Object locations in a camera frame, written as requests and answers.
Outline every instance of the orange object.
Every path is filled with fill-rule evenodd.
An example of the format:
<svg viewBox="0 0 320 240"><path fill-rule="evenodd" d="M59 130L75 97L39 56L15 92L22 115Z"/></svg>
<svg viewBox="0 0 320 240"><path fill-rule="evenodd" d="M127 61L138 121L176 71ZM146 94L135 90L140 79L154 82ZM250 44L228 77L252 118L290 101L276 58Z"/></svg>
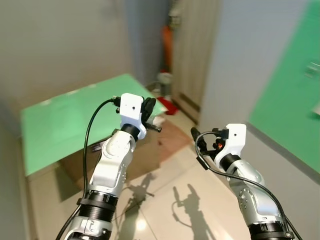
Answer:
<svg viewBox="0 0 320 240"><path fill-rule="evenodd" d="M168 66L169 71L172 69L172 32L168 26L162 30L165 64Z"/></svg>

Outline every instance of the door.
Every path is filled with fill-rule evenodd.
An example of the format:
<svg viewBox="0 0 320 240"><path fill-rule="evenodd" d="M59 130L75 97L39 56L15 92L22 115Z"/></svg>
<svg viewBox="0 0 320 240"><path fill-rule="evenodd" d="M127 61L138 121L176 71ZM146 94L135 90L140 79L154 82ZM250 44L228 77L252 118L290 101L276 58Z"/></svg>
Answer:
<svg viewBox="0 0 320 240"><path fill-rule="evenodd" d="M173 34L172 100L195 122L201 110L218 0L181 0L181 25Z"/></svg>

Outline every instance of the red object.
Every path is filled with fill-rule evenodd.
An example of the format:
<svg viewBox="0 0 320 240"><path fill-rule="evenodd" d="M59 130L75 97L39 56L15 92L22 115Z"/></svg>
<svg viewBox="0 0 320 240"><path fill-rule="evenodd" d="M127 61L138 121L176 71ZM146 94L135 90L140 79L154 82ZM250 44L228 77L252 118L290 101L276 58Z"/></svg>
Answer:
<svg viewBox="0 0 320 240"><path fill-rule="evenodd" d="M175 115L178 112L178 108L169 100L165 99L163 96L159 96L156 99L162 103L168 111L165 112L167 115Z"/></svg>

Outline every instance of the green tabletop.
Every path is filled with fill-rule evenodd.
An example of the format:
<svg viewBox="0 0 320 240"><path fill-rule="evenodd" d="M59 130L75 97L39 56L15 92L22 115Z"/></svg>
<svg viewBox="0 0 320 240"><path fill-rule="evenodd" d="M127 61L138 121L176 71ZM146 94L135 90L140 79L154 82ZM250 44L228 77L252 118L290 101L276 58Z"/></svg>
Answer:
<svg viewBox="0 0 320 240"><path fill-rule="evenodd" d="M124 74L25 108L21 122L26 176L81 150L96 108L124 93L152 97L132 76ZM164 110L157 102L152 115ZM113 104L104 106L93 121L88 144L109 136L120 127L120 121Z"/></svg>

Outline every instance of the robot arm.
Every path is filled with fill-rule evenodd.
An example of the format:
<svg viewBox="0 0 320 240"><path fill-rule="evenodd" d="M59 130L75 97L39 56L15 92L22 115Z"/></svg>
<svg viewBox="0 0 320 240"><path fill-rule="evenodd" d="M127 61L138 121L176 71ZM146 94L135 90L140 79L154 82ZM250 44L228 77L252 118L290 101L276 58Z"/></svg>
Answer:
<svg viewBox="0 0 320 240"><path fill-rule="evenodd" d="M217 137L213 144L214 150L207 151L207 144L203 137L197 140L196 148L209 157L214 165L222 172L230 176L242 177L265 186L262 175L247 161L241 159L241 150L246 143L246 125L228 124L225 129L214 128L212 132ZM200 133L193 128L193 139ZM205 169L210 167L198 161ZM284 215L278 209L271 196L260 187L247 181L227 177L229 186L237 197L239 208L246 225L249 228L252 240L288 240L293 239L292 232L285 230Z"/></svg>
<svg viewBox="0 0 320 240"><path fill-rule="evenodd" d="M128 165L133 159L136 141L143 139L146 128L161 131L147 123L156 100L125 93L114 104L121 116L121 129L104 142L101 157L88 184L78 215L70 223L65 240L108 240L112 232L112 218L123 185Z"/></svg>

